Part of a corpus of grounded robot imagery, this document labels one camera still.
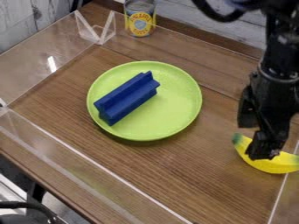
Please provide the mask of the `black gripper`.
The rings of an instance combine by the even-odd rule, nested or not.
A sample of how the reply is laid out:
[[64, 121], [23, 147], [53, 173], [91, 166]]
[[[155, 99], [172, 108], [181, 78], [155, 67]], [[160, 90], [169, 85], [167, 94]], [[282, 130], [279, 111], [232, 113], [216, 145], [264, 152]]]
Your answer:
[[251, 160], [272, 160], [286, 145], [290, 122], [299, 113], [299, 78], [283, 79], [263, 71], [250, 75], [238, 103], [238, 126], [259, 127], [246, 149]]

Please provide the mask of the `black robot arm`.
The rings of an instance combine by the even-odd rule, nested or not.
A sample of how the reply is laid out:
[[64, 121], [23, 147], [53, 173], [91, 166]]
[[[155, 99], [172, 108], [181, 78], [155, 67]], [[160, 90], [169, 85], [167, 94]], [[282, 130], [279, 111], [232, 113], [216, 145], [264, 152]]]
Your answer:
[[279, 155], [299, 114], [299, 0], [230, 0], [240, 11], [266, 14], [266, 52], [250, 75], [238, 106], [238, 126], [258, 130], [246, 154]]

